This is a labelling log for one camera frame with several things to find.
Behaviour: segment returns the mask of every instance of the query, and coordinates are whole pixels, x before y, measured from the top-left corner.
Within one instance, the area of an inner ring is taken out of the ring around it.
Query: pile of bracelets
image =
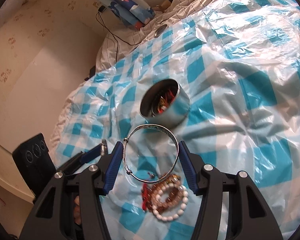
[[[164,192],[170,189],[168,197],[165,201],[161,201]],[[173,221],[183,215],[188,203],[188,192],[186,187],[181,185],[180,176],[171,174],[164,181],[152,185],[148,188],[147,184],[144,183],[142,187],[142,209],[151,211],[158,220]],[[180,209],[171,216],[162,216],[162,213],[168,209],[177,206],[180,202]]]

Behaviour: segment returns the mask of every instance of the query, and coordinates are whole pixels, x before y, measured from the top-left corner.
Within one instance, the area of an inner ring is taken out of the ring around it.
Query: white beaded bracelet
[[[177,211],[176,214],[172,215],[172,216],[168,216],[168,217],[165,217],[165,216],[162,216],[159,214],[158,210],[157,210],[157,206],[156,205],[153,205],[152,206],[152,209],[153,209],[153,215],[156,216],[156,218],[158,220],[162,220],[163,222],[171,222],[173,220],[177,220],[180,216],[183,215],[184,213],[184,210],[186,209],[187,207],[187,203],[188,203],[188,192],[186,191],[186,187],[183,186],[183,185],[178,185],[178,184],[174,184],[174,183],[170,183],[168,184],[169,187],[176,187],[178,188],[179,191],[183,191],[183,198],[182,198],[182,204],[180,205],[180,209]],[[167,188],[169,188],[167,186],[163,186],[159,191],[158,191],[158,194],[155,196],[155,198],[157,200],[160,200],[161,196],[163,195],[163,192],[166,191]]]

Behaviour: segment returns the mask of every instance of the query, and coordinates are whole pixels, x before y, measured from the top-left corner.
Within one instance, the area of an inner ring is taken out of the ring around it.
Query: blue gripper pad
[[[110,190],[113,189],[114,182],[115,179],[117,178],[118,171],[121,165],[122,155],[123,155],[123,144],[122,142],[117,142],[110,155],[105,155],[101,157],[101,159],[110,156],[112,157],[109,166],[105,172],[105,185],[103,187],[103,191],[106,195],[109,193]]]
[[[199,155],[190,153],[184,141],[179,143],[179,160],[181,162],[183,173],[186,176],[189,189],[197,195],[199,193],[197,174],[204,166],[203,160]]]

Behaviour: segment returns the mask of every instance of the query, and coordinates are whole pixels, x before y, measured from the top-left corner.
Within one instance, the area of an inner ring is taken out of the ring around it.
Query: round metal container
[[[175,98],[162,113],[157,106],[160,97],[168,90]],[[154,84],[143,96],[140,103],[140,114],[149,123],[159,124],[166,128],[176,127],[188,115],[190,110],[190,99],[180,84],[174,79],[164,79]]]

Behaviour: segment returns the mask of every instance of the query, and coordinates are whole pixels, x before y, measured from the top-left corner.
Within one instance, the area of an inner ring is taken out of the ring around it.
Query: silver bangle
[[[139,179],[136,175],[134,175],[132,173],[132,170],[130,170],[129,167],[128,167],[127,159],[126,159],[126,146],[127,146],[127,143],[129,142],[129,139],[130,139],[131,135],[134,134],[136,131],[138,131],[140,129],[152,129],[152,130],[157,130],[157,131],[163,132],[171,138],[174,145],[176,146],[177,155],[176,155],[176,159],[174,161],[174,164],[172,165],[172,167],[168,171],[168,173],[160,179],[157,179],[157,180],[154,180],[154,181]],[[173,135],[173,133],[170,130],[168,130],[167,128],[165,128],[161,125],[158,125],[158,124],[142,124],[142,125],[139,125],[128,135],[128,137],[124,138],[124,140],[123,140],[123,166],[124,166],[125,170],[127,171],[128,175],[131,175],[136,180],[141,181],[143,183],[155,184],[155,183],[160,183],[161,181],[165,180],[171,174],[174,167],[176,166],[177,161],[178,161],[178,157],[179,157],[179,145],[178,145],[178,141],[177,141],[176,137]]]

